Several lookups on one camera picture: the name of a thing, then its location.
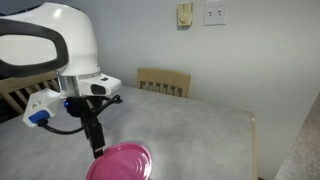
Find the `wall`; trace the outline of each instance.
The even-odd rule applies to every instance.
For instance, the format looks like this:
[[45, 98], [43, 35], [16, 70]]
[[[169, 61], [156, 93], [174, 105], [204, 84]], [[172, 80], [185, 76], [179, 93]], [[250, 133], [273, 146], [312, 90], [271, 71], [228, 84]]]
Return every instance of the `wall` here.
[[195, 0], [189, 29], [176, 26], [180, 0], [56, 2], [89, 15], [102, 70], [125, 85], [137, 67], [180, 70], [190, 98], [253, 111], [259, 176], [274, 179], [320, 89], [320, 1], [229, 0], [227, 25], [204, 27]]
[[41, 0], [0, 0], [0, 13], [9, 14], [41, 4]]

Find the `wooden chair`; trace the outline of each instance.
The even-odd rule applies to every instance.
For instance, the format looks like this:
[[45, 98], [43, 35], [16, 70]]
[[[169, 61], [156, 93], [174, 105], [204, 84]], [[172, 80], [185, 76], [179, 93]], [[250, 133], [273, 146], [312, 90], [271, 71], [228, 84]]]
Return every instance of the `wooden chair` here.
[[191, 75], [154, 68], [138, 68], [137, 87], [139, 89], [186, 98]]
[[24, 113], [31, 94], [45, 88], [60, 91], [54, 71], [26, 78], [8, 78], [0, 81], [0, 94], [18, 114]]

